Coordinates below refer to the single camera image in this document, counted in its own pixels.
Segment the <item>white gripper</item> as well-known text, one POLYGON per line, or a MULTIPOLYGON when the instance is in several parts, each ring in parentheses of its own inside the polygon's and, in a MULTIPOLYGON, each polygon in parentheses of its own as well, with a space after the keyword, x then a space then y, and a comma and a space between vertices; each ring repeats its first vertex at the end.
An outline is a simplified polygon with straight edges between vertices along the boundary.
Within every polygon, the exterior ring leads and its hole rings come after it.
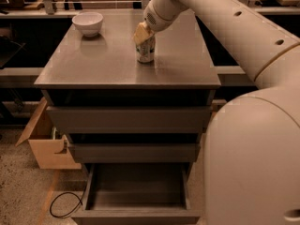
POLYGON ((151 0, 143 12, 144 22, 140 22, 134 32, 135 44, 141 45, 154 32, 167 29, 187 9, 188 0, 151 0))

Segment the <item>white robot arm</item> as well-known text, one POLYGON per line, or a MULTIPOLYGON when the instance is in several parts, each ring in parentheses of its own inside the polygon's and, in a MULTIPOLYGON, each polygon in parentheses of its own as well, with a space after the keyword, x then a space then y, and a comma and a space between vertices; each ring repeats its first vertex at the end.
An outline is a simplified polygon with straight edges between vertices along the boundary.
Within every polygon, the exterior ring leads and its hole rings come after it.
POLYGON ((300 225, 300 42, 238 0, 151 0, 142 43, 192 9, 255 83, 213 117, 203 149, 207 225, 300 225))

